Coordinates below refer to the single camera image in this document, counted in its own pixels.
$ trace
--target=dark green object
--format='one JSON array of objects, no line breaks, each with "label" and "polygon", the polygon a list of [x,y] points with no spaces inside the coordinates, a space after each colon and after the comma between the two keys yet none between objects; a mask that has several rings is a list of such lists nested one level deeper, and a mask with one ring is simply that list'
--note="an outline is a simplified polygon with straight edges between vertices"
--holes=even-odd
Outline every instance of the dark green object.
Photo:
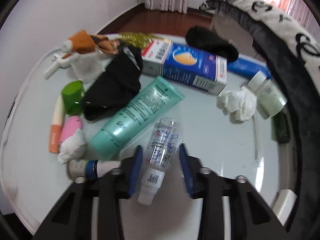
[{"label": "dark green object", "polygon": [[277,142],[280,144],[287,144],[290,142],[290,131],[288,125],[288,118],[281,110],[273,117],[273,122],[276,128]]},{"label": "dark green object", "polygon": [[82,109],[80,106],[80,101],[84,96],[81,80],[74,81],[66,85],[61,91],[61,96],[66,114],[81,114]]}]

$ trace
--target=cardboard box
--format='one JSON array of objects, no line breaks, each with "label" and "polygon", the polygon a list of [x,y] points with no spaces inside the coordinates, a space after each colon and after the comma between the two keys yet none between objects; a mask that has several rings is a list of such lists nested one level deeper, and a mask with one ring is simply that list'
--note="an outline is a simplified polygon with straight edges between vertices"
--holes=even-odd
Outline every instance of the cardboard box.
[{"label": "cardboard box", "polygon": [[218,95],[227,84],[227,60],[187,45],[152,41],[142,51],[143,73]]}]

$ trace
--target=green plastic cup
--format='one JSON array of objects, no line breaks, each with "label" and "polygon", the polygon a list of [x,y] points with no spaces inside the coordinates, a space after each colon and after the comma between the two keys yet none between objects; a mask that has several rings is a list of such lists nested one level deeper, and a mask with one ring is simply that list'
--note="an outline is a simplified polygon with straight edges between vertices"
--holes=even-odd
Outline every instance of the green plastic cup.
[{"label": "green plastic cup", "polygon": [[81,80],[66,85],[61,91],[61,96],[66,114],[79,115],[82,113],[80,101],[84,96],[84,91]]}]

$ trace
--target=bottle with white cap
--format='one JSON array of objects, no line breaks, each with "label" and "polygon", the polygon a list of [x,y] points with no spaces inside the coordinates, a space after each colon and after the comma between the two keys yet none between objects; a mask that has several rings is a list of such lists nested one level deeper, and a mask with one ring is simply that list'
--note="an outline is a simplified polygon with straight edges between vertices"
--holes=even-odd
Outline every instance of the bottle with white cap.
[{"label": "bottle with white cap", "polygon": [[276,85],[262,72],[250,80],[248,87],[255,93],[258,102],[270,116],[278,114],[287,103],[287,99]]},{"label": "bottle with white cap", "polygon": [[151,205],[155,194],[161,187],[172,156],[178,147],[178,138],[178,123],[171,118],[162,118],[148,147],[150,152],[147,158],[147,169],[141,180],[139,203]]}]

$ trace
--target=pink object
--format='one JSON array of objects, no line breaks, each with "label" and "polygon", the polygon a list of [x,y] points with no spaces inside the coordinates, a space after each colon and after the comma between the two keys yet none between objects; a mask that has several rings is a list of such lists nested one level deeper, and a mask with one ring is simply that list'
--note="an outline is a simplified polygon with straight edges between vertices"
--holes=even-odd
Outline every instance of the pink object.
[{"label": "pink object", "polygon": [[60,135],[60,142],[64,142],[70,136],[73,136],[77,129],[82,129],[82,121],[78,116],[72,116],[66,120]]}]

